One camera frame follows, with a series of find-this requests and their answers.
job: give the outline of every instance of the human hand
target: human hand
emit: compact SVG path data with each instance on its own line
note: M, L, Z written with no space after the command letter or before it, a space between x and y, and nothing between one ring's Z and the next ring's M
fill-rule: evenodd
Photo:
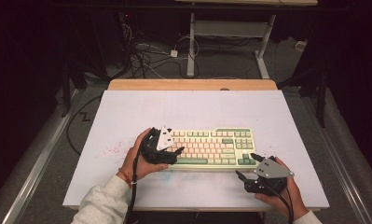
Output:
M137 136L135 144L133 147L130 148L128 151L127 156L125 157L124 163L122 164L121 168L118 169L117 176L123 179L128 184L131 184L131 179L133 176L133 161L136 158L137 151L139 150L139 146L142 143L143 138L150 132L151 129L146 129L144 132ZM140 156L137 163L137 178L142 179L148 174L162 171L168 169L168 164L152 164L148 163L143 156Z
M282 162L279 158L275 158L276 162L278 162L280 165L284 166L288 169L288 167ZM284 190L281 195L282 197L288 202L288 204L291 207L291 203L293 204L293 210L294 210L294 220L299 219L300 217L303 217L305 214L307 214L309 211L305 207L301 192L296 185L296 181L294 181L294 178L292 176L287 177L287 190ZM262 193L257 193L255 195L255 198L260 200L261 202L267 203L275 207L281 214L285 215L286 217L289 216L288 209L284 205L284 203L276 196L268 196Z

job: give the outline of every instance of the person's left hand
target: person's left hand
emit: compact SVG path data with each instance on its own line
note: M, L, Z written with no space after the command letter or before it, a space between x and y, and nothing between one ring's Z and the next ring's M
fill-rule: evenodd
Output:
M135 144L133 147L130 148L130 151L127 154L127 157L124 160L124 163L122 164L122 167L118 169L117 176L121 179L123 179L125 182L130 184L133 176L133 161L136 158L137 151L139 149L140 144L142 143L143 138L150 132L151 129L146 129L144 132L139 134L139 136L136 138ZM168 169L168 164L162 163L162 164L152 164L148 163L143 156L139 156L139 160L137 163L137 178L142 179L148 174L162 171Z

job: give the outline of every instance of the table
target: table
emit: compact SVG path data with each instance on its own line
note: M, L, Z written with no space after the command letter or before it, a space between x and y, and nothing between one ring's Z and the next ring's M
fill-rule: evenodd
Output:
M274 5L274 6L316 6L317 0L177 0L197 3L214 4L240 4L240 5ZM255 59L262 78L269 78L267 67L264 63L264 52L267 47L269 36L273 28L276 15L270 15L268 22L245 22L245 21L197 21L195 13L191 13L189 32L189 52L187 61L188 77L194 76L195 64L195 35L219 35L240 37L261 37L261 48L255 51Z
M223 88L230 91L219 91ZM218 106L228 102L236 106ZM286 162L296 174L305 205L310 209L329 206L282 92L267 79L113 80L103 95L63 205L77 208L91 187L103 185L145 128L212 128L218 120L226 127L252 127L257 153L279 156ZM270 209L243 189L234 172L163 171L148 175L138 182L134 206L135 211Z

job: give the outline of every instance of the gray floor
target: gray floor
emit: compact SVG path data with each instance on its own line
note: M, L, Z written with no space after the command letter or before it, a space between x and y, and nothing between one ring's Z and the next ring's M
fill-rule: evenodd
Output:
M276 82L289 78L296 67L301 53L294 50L296 41L289 39L279 45L269 43L265 54L265 63L269 76ZM260 78L253 50L257 49L258 40L252 40L241 47L222 44L220 50L217 45L209 41L200 41L200 54L197 63L200 70L198 78ZM169 52L169 48L158 43L159 49ZM149 54L155 61L165 56ZM186 74L186 61L173 60L180 63L182 74ZM114 73L116 68L109 66L108 71ZM146 78L181 78L176 63L167 63L149 70ZM131 77L128 73L123 78ZM87 75L88 87L79 91L74 97L73 113L90 99L100 96L107 87L106 83ZM320 211L317 217L323 223L372 223L372 170L355 144L346 122L340 116L335 100L330 91L327 92L326 109L324 113L326 128L322 129L313 116L315 99L301 98L297 88L283 90L287 104L294 117L302 140L310 154L316 172L324 186L324 191L330 203L330 208ZM69 138L75 148L82 150L88 137L94 114L99 106L95 100L85 108L87 119L76 116L69 126ZM34 167L43 148L47 146L56 134L62 118L63 106L59 104L46 126L41 130L30 148L25 152L17 168L8 178L0 191L0 223L16 199L28 174ZM78 156L71 149L66 137L66 130L59 136L52 155L49 157L45 172L35 186L33 196L26 200L19 223L69 223L76 211L62 206L64 195L76 168ZM286 219L272 211L267 213L266 223L286 223Z

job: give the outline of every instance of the person's right hand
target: person's right hand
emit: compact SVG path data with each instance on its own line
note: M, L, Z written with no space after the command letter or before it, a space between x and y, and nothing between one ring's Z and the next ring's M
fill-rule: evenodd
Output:
M284 164L284 162L282 162L279 158L276 157L275 160L280 165L288 169L288 167ZM296 185L296 181L294 181L294 178L292 176L287 177L287 189L291 196L291 202L290 202L290 197L286 189L283 190L281 195L288 202L290 207L291 207L291 203L293 204L294 220L297 220L300 217L303 217L305 214L307 214L309 210L305 207L304 203L302 202L301 192L299 191L299 188ZM287 207L278 197L268 196L262 193L257 193L255 195L255 198L260 200L261 202L272 205L281 214L285 215L286 217L289 216Z

